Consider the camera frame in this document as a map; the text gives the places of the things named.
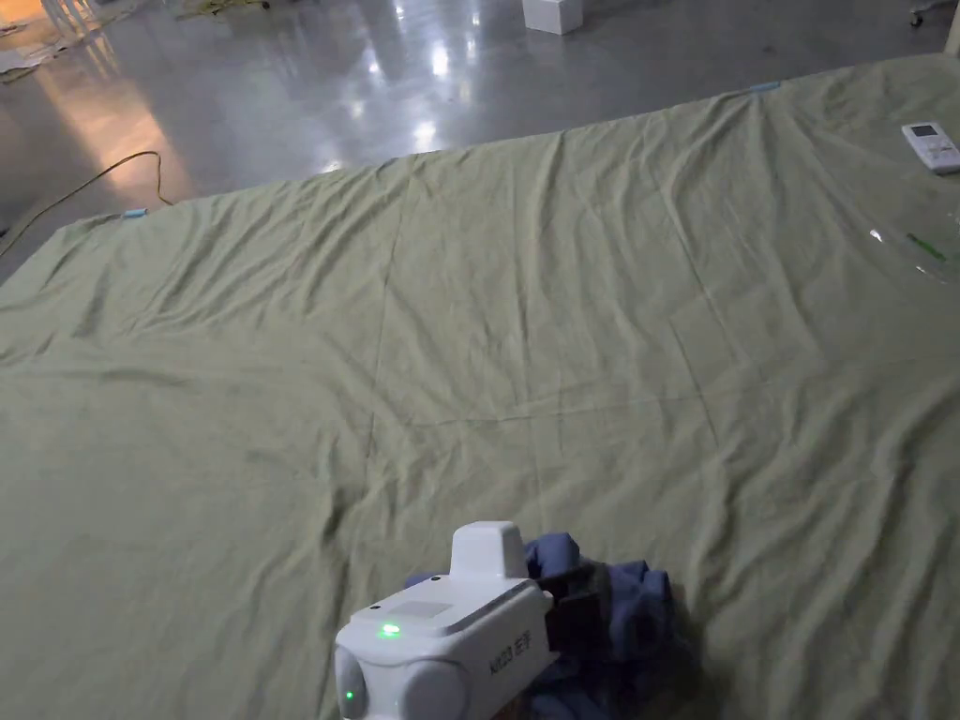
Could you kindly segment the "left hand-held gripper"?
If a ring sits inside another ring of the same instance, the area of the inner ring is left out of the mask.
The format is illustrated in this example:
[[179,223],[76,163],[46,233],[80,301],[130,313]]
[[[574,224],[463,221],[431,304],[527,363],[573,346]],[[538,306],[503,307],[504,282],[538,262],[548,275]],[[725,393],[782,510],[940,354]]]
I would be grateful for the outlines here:
[[335,640],[345,719],[491,719],[563,653],[605,643],[605,569],[534,579],[518,527],[455,530],[450,569],[355,612]]

